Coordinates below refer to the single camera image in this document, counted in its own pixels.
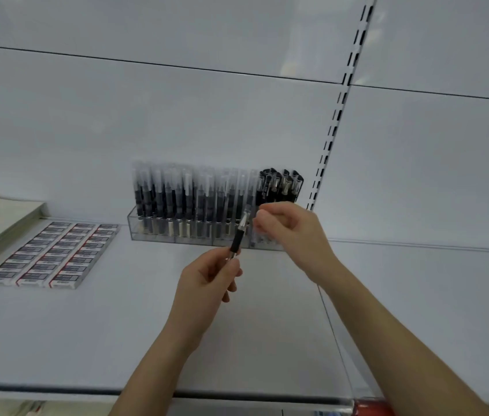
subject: left forearm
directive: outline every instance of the left forearm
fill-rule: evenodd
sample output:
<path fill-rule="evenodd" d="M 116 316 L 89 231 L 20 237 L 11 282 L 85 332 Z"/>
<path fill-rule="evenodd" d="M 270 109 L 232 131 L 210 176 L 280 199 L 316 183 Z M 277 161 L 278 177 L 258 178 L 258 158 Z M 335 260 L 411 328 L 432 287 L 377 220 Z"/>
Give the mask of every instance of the left forearm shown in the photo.
<path fill-rule="evenodd" d="M 162 332 L 130 377 L 110 416 L 164 416 L 189 351 Z"/>

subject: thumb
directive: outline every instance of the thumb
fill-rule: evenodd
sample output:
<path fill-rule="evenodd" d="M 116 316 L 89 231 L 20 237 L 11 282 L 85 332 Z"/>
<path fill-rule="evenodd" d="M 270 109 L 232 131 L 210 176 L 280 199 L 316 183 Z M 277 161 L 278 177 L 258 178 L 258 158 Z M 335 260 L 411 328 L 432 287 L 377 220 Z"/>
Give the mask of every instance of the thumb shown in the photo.
<path fill-rule="evenodd" d="M 212 285 L 215 286 L 220 292 L 225 293 L 231 282 L 235 279 L 237 273 L 241 269 L 241 263 L 238 258 L 230 259 L 218 272 L 216 277 L 212 281 Z"/>
<path fill-rule="evenodd" d="M 269 237 L 275 239 L 280 244 L 283 244 L 285 238 L 290 234 L 290 230 L 284 227 L 277 217 L 266 210 L 258 210 L 256 213 L 256 220 L 261 228 L 267 232 Z"/>

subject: hand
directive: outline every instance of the hand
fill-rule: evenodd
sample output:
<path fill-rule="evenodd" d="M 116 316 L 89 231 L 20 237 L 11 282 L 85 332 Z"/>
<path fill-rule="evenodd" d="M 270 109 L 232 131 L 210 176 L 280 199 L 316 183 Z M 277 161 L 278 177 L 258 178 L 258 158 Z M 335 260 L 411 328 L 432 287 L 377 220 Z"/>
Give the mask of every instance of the hand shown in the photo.
<path fill-rule="evenodd" d="M 265 203 L 253 224 L 257 231 L 282 244 L 294 263 L 322 287 L 340 265 L 313 212 L 288 201 Z"/>
<path fill-rule="evenodd" d="M 202 254 L 181 272 L 171 312 L 163 334 L 189 353 L 200 343 L 212 324 L 221 302 L 235 292 L 234 278 L 242 274 L 237 258 L 226 261 L 229 248 L 214 248 Z"/>

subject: left hand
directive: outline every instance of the left hand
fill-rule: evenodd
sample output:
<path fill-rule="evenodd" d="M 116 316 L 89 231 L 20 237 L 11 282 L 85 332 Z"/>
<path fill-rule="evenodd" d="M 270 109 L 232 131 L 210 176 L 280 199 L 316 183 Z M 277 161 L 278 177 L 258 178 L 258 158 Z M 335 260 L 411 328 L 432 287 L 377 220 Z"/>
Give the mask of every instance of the left hand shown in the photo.
<path fill-rule="evenodd" d="M 163 333 L 192 353 L 212 324 L 221 302 L 237 290 L 234 278 L 242 274 L 237 258 L 226 261 L 229 248 L 202 254 L 181 272 L 175 299 Z"/>

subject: pen display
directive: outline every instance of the pen display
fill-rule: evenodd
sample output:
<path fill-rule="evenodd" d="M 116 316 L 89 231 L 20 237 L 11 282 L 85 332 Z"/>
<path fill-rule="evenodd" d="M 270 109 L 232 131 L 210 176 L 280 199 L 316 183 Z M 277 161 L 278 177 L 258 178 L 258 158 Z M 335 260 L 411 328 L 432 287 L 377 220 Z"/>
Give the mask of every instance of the pen display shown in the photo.
<path fill-rule="evenodd" d="M 304 178 L 296 170 L 213 169 L 137 161 L 132 170 L 132 239 L 280 249 L 256 234 L 252 219 L 267 202 L 296 202 Z"/>

